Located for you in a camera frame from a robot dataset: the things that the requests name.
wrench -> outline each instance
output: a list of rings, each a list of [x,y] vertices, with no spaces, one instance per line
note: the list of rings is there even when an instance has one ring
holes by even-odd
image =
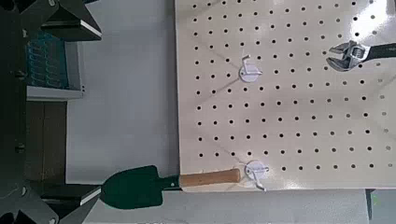
[[[347,72],[358,64],[372,59],[396,57],[396,43],[368,47],[351,40],[330,48],[329,52],[343,54],[341,60],[333,57],[327,58],[329,66],[338,72]]]

white plastic hook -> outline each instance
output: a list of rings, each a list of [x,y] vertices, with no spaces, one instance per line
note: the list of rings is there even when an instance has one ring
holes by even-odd
[[[250,161],[245,167],[245,174],[247,177],[255,182],[256,188],[266,191],[262,185],[261,179],[264,179],[265,173],[269,171],[269,168],[265,166],[261,161]]]
[[[242,58],[242,67],[239,69],[239,76],[245,82],[255,82],[262,71],[250,61],[250,55]]]

blue container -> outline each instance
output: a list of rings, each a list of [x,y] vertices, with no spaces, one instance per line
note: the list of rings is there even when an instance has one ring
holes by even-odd
[[[38,32],[26,46],[29,86],[68,89],[64,41]]]

wooden handle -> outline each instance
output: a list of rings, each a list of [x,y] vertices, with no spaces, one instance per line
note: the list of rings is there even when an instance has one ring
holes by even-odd
[[[204,174],[181,175],[178,181],[179,185],[185,188],[211,184],[239,183],[240,180],[241,173],[239,169],[232,169]]]

pegboard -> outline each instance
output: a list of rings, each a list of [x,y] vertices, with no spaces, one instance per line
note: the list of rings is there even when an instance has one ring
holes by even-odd
[[[182,174],[258,160],[268,190],[396,187],[396,59],[346,73],[326,63],[349,40],[396,42],[394,1],[176,0],[176,9]],[[238,76],[246,55],[263,71],[253,83]]]

